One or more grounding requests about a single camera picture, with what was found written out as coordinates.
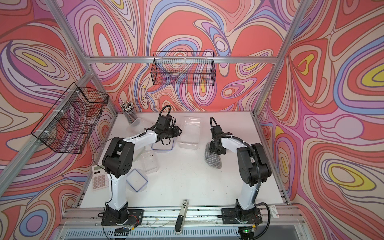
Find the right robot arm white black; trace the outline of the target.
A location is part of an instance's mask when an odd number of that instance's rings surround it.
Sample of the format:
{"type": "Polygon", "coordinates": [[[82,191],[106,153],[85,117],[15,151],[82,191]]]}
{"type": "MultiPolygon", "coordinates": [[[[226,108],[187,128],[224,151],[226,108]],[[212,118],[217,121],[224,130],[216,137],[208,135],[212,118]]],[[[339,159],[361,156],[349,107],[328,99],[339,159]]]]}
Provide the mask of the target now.
{"type": "Polygon", "coordinates": [[[212,140],[208,145],[207,160],[212,160],[227,151],[236,154],[238,167],[243,186],[241,195],[236,199],[232,214],[223,214],[223,218],[234,218],[240,223],[255,221],[261,223],[258,208],[255,204],[256,197],[262,183],[272,175],[268,158],[261,144],[248,144],[231,133],[223,132],[219,125],[211,126],[212,140]]]}

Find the small blue rimmed lid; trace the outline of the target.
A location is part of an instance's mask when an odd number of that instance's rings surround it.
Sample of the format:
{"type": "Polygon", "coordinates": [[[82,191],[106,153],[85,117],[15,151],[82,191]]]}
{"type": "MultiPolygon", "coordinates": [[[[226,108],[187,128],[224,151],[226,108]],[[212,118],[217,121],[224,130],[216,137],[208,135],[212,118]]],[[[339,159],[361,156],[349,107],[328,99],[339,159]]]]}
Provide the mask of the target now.
{"type": "Polygon", "coordinates": [[[126,182],[132,191],[138,193],[147,186],[148,179],[138,169],[133,169],[127,174],[126,182]]]}

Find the small clear box blue lid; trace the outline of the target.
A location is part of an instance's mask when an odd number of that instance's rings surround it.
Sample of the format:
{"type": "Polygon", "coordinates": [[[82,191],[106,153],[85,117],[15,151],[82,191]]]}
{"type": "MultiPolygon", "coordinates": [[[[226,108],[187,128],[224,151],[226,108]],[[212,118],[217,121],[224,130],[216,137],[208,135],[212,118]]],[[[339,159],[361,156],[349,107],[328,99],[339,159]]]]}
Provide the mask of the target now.
{"type": "Polygon", "coordinates": [[[158,165],[157,155],[155,152],[153,151],[144,152],[141,155],[141,158],[142,158],[142,165],[143,165],[144,171],[147,175],[158,171],[159,165],[158,165]]]}

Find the large clear box blue lid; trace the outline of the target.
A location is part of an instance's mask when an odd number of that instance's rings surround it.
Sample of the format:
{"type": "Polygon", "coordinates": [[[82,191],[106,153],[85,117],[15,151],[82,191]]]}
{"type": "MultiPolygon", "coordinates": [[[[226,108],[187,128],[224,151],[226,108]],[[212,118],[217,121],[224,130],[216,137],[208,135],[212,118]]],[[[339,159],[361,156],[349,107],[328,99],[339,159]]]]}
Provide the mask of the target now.
{"type": "Polygon", "coordinates": [[[197,150],[200,142],[201,119],[196,117],[184,117],[182,134],[179,139],[179,147],[189,150],[197,150]]]}

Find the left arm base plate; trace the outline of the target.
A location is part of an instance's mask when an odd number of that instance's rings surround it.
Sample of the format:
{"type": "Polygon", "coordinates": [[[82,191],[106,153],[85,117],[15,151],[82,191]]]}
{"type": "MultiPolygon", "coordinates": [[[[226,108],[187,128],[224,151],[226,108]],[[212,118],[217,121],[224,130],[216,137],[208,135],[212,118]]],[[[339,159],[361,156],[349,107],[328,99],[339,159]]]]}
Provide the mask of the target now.
{"type": "Polygon", "coordinates": [[[139,226],[142,224],[143,209],[128,209],[116,211],[105,210],[103,213],[102,226],[139,226]]]}

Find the grey striped cloth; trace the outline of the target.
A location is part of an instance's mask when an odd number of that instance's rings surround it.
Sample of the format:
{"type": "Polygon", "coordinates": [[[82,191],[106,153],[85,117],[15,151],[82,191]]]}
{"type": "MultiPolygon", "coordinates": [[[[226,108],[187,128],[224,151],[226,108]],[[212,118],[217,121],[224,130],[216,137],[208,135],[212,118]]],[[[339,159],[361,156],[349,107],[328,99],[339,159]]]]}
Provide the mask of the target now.
{"type": "Polygon", "coordinates": [[[210,144],[206,145],[205,162],[212,168],[221,169],[222,160],[219,155],[210,152],[210,144]]]}

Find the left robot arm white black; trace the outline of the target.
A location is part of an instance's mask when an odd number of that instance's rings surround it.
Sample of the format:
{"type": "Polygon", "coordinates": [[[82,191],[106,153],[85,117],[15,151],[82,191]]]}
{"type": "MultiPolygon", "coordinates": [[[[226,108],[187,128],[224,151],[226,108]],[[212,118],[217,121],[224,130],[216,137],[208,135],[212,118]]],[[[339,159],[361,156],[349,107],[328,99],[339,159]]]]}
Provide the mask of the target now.
{"type": "Polygon", "coordinates": [[[127,137],[114,137],[103,157],[102,165],[109,175],[110,200],[106,202],[103,219],[112,219],[113,223],[124,224],[128,218],[126,199],[126,175],[132,168],[136,150],[148,145],[180,136],[182,130],[176,125],[176,118],[170,115],[158,116],[155,124],[141,133],[127,137]]]}

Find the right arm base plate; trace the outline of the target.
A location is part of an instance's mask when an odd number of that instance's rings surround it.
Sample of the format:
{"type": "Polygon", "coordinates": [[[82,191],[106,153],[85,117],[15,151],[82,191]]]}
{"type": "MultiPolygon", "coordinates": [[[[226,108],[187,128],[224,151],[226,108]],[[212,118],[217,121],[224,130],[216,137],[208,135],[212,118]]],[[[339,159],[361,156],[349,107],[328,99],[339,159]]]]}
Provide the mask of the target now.
{"type": "Polygon", "coordinates": [[[259,225],[263,223],[260,209],[253,207],[250,210],[243,210],[239,206],[234,208],[222,208],[220,218],[223,224],[252,224],[259,225]]]}

